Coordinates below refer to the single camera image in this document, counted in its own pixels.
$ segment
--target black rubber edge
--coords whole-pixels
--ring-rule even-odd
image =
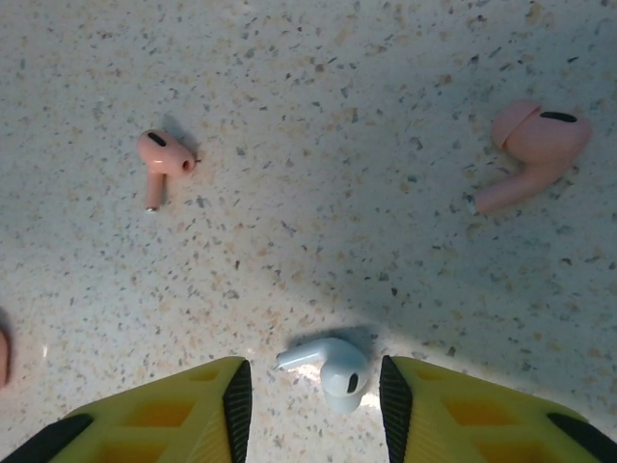
[[[2,463],[48,463],[94,421],[87,414],[74,415],[44,427]]]
[[[389,463],[404,463],[414,395],[389,355],[382,360],[379,401],[386,431]]]
[[[596,457],[598,463],[617,462],[617,443],[611,441],[595,426],[561,413],[549,413],[547,417],[572,440]]]
[[[223,394],[223,408],[231,463],[244,463],[247,459],[253,412],[253,383],[249,361],[243,361],[229,381],[228,388]]]

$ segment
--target white earbud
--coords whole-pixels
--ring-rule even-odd
[[[318,361],[324,362],[320,377],[326,401],[338,413],[356,410],[368,381],[368,361],[356,346],[338,338],[325,338],[277,356],[282,369]]]

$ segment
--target earbud stem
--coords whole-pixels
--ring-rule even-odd
[[[277,363],[279,368],[282,369],[291,369],[320,360],[324,360],[323,352],[316,348],[313,342],[288,350],[277,356]]]
[[[529,198],[558,181],[571,166],[570,161],[527,165],[518,174],[473,195],[475,212],[486,214]]]
[[[146,185],[146,210],[153,212],[158,210],[163,202],[163,181],[162,174],[148,171],[148,182]]]

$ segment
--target wireless earbud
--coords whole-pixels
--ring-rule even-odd
[[[2,330],[0,330],[0,389],[9,380],[9,361],[11,357],[11,349],[9,347],[9,339]]]
[[[486,214],[539,193],[574,165],[591,138],[591,123],[570,114],[542,111],[539,103],[510,103],[493,123],[493,141],[525,163],[516,175],[468,197],[473,213]]]
[[[162,130],[147,130],[137,141],[137,152],[148,167],[146,210],[158,210],[163,201],[164,176],[185,177],[195,169],[195,158]]]
[[[287,350],[277,356],[279,368],[291,369],[324,362],[320,378],[328,404],[338,413],[358,408],[368,381],[368,361],[345,340],[325,338]]]

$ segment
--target terrazzo floor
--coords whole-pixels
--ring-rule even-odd
[[[0,457],[231,354],[252,362],[253,463],[386,461],[386,353],[617,438],[615,43],[616,0],[2,2]],[[465,194],[517,169],[490,129],[521,97],[594,138],[549,191],[471,216]],[[201,163],[145,214],[151,127]],[[352,415],[275,370],[323,333],[371,356]]]

